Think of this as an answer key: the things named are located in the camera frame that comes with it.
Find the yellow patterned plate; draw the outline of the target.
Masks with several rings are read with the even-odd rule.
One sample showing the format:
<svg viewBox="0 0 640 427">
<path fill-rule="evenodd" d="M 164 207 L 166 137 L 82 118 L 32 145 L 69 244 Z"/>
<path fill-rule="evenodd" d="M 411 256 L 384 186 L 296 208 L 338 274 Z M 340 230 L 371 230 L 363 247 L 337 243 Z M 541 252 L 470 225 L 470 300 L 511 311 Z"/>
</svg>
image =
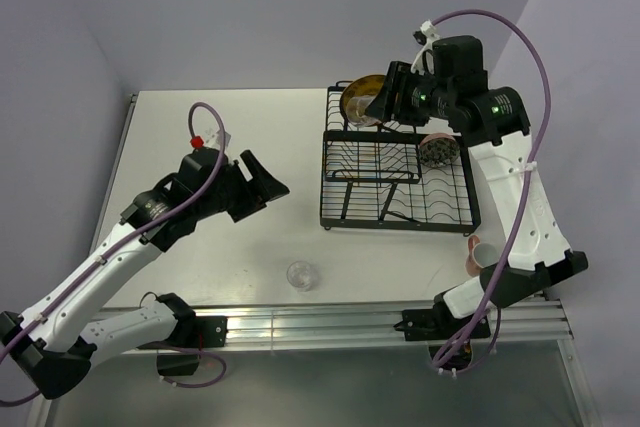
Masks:
<svg viewBox="0 0 640 427">
<path fill-rule="evenodd" d="M 349 83 L 343 90 L 339 106 L 341 114 L 349 119 L 347 105 L 354 97 L 375 98 L 380 92 L 385 80 L 384 74 L 370 74 Z"/>
</svg>

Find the floral patterned bowl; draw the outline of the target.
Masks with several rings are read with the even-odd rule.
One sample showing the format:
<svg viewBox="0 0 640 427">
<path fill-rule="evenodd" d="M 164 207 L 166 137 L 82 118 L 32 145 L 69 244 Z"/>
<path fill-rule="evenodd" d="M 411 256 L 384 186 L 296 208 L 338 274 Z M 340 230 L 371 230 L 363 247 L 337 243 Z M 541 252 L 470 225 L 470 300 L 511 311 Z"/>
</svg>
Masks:
<svg viewBox="0 0 640 427">
<path fill-rule="evenodd" d="M 451 165 L 460 156 L 460 146 L 450 134 L 432 133 L 418 146 L 418 160 L 425 167 L 440 168 Z"/>
</svg>

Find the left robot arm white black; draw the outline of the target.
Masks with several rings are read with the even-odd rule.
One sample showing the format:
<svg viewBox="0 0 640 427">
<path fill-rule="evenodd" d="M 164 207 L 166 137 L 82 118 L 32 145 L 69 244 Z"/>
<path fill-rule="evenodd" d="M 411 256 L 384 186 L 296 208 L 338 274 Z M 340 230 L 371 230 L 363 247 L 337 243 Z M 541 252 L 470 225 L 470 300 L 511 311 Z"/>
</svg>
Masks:
<svg viewBox="0 0 640 427">
<path fill-rule="evenodd" d="M 52 400 L 130 349 L 186 347 L 196 337 L 196 314 L 174 293 L 106 321 L 94 317 L 199 221 L 227 213 L 239 222 L 288 193 L 249 150 L 237 161 L 214 148 L 194 150 L 177 171 L 134 198 L 103 242 L 57 288 L 21 313 L 2 312 L 1 355 L 11 357 L 37 393 Z"/>
</svg>

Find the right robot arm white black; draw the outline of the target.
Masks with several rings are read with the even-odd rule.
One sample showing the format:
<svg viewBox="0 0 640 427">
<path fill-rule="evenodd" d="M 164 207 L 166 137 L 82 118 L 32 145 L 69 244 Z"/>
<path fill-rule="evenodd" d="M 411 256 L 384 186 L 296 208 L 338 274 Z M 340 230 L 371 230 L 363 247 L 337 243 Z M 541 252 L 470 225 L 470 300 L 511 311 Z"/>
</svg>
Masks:
<svg viewBox="0 0 640 427">
<path fill-rule="evenodd" d="M 405 62 L 390 63 L 366 114 L 419 127 L 433 118 L 446 121 L 488 184 L 508 254 L 437 300 L 434 328 L 452 337 L 475 311 L 509 307 L 585 271 L 588 260 L 570 247 L 552 212 L 520 95 L 488 85 L 481 41 L 448 37 L 427 52 L 433 66 L 422 73 Z"/>
</svg>

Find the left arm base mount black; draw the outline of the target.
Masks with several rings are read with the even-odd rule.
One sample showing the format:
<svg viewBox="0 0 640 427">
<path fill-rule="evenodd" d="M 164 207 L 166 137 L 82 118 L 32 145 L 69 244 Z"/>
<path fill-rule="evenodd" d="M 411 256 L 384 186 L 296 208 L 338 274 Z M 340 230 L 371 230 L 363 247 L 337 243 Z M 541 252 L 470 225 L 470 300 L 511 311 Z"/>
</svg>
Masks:
<svg viewBox="0 0 640 427">
<path fill-rule="evenodd" d="M 201 389 L 222 381 L 227 362 L 215 352 L 226 343 L 228 318 L 197 317 L 193 331 L 184 341 L 152 342 L 138 347 L 140 351 L 156 351 L 156 371 L 160 381 L 174 388 Z M 200 367 L 214 367 L 216 375 L 208 381 L 188 382 Z"/>
</svg>

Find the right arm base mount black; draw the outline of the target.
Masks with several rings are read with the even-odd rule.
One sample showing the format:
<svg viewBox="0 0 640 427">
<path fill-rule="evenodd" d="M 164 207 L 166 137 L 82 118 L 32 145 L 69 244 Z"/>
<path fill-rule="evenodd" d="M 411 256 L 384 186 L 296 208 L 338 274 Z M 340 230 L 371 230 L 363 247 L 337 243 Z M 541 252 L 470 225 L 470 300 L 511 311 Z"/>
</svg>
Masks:
<svg viewBox="0 0 640 427">
<path fill-rule="evenodd" d="M 393 329 L 404 335 L 407 342 L 445 341 L 463 330 L 472 316 L 440 322 L 433 309 L 407 309 L 401 312 L 401 320 Z"/>
</svg>

